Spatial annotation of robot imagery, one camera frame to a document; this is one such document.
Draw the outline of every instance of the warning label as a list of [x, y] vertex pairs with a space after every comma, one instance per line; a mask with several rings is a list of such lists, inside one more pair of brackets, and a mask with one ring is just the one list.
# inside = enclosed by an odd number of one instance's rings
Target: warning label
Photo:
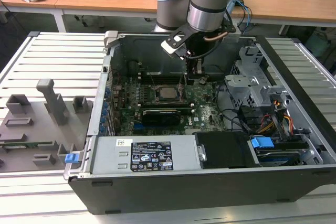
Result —
[[133, 172], [173, 170], [170, 142], [132, 143], [130, 167]]

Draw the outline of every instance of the desk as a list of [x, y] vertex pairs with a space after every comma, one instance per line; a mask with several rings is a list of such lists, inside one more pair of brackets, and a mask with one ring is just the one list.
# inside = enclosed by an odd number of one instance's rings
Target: desk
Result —
[[[156, 0], [45, 0], [26, 3], [4, 0], [13, 12], [50, 13], [58, 30], [66, 31], [64, 14], [155, 18]], [[245, 0], [253, 11], [253, 23], [336, 27], [335, 0]], [[235, 7], [232, 17], [240, 21], [243, 11]]]
[[[244, 0], [253, 23], [336, 27], [336, 0]], [[236, 7], [233, 18], [241, 17]]]

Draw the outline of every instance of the blue wire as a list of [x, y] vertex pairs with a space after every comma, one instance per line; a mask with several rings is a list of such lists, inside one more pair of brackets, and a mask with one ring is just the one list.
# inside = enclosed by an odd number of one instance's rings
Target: blue wire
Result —
[[237, 0], [237, 2], [238, 2], [238, 4], [239, 5], [241, 5], [245, 10], [246, 10], [246, 12], [247, 12], [247, 23], [246, 23], [246, 27], [245, 27], [245, 30], [246, 30], [246, 28], [248, 27], [248, 25], [250, 24], [250, 14], [249, 14], [249, 12], [248, 12], [248, 8], [242, 3], [242, 2], [240, 2], [239, 0]]

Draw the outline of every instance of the blue latch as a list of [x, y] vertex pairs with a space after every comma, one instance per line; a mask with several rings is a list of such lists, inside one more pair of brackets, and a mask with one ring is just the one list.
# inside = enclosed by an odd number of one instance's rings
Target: blue latch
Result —
[[255, 136], [251, 140], [253, 148], [274, 148], [274, 143], [270, 137], [266, 136]]
[[66, 164], [78, 164], [79, 163], [79, 153], [69, 153], [65, 156]]

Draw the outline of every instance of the motherboard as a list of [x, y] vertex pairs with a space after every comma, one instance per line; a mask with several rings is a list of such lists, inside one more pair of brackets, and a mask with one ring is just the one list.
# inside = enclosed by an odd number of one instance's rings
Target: motherboard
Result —
[[183, 82], [182, 77], [177, 82], [119, 77], [112, 88], [111, 102], [116, 134], [192, 135], [223, 131], [223, 118], [216, 106], [217, 82]]

